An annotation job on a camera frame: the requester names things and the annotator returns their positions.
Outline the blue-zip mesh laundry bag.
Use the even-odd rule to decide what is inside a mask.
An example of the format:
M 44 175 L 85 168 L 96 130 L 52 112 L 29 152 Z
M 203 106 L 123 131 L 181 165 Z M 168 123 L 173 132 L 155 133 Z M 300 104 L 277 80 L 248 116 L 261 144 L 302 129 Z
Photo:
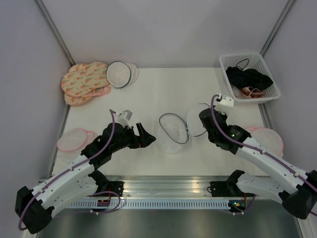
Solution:
M 196 104 L 183 119 L 175 113 L 165 113 L 158 119 L 156 145 L 168 154 L 175 154 L 189 142 L 191 137 L 206 133 L 199 118 L 200 112 L 209 109 L 206 103 Z

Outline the black bra from bag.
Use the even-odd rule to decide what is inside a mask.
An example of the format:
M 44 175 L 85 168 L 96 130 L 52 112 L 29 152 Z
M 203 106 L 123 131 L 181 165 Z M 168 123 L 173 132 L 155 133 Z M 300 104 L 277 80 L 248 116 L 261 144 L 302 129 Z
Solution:
M 243 59 L 235 65 L 235 67 L 245 72 L 248 81 L 247 87 L 258 88 L 261 91 L 270 87 L 273 84 L 273 80 L 269 76 L 264 75 L 253 68 L 245 69 L 249 62 L 249 59 Z

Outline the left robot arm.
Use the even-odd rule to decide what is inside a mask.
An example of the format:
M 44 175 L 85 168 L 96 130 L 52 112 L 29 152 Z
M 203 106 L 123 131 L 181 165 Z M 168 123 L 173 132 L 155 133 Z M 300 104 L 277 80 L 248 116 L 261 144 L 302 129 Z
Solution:
M 76 200 L 111 193 L 109 180 L 99 168 L 121 149 L 146 148 L 156 140 L 141 123 L 136 127 L 138 134 L 132 127 L 110 123 L 67 168 L 33 188 L 20 188 L 15 202 L 19 230 L 36 234 Z

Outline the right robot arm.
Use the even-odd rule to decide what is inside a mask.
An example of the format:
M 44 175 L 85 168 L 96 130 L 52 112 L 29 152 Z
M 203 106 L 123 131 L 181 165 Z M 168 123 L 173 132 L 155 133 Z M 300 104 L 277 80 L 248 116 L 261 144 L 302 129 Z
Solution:
M 253 163 L 271 179 L 262 179 L 235 170 L 226 180 L 232 196 L 241 192 L 269 198 L 291 215 L 306 219 L 317 203 L 317 172 L 306 172 L 267 151 L 251 134 L 237 125 L 227 125 L 227 115 L 205 109 L 199 119 L 208 139 L 222 150 Z

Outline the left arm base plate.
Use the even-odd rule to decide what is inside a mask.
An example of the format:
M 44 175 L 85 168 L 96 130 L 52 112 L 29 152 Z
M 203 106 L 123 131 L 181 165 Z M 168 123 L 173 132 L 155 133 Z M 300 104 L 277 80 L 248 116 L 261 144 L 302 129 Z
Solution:
M 119 196 L 122 196 L 124 191 L 124 182 L 123 181 L 108 181 L 103 185 L 97 187 L 96 192 L 90 196 L 112 196 L 112 194 L 105 193 L 106 191 L 112 191 Z

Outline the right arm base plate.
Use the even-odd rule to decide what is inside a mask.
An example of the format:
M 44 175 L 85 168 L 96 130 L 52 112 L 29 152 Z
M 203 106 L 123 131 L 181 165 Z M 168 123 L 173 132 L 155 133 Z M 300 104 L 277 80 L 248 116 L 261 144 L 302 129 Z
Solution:
M 226 181 L 211 181 L 210 191 L 213 197 L 253 197 L 252 193 L 243 193 L 236 184 Z

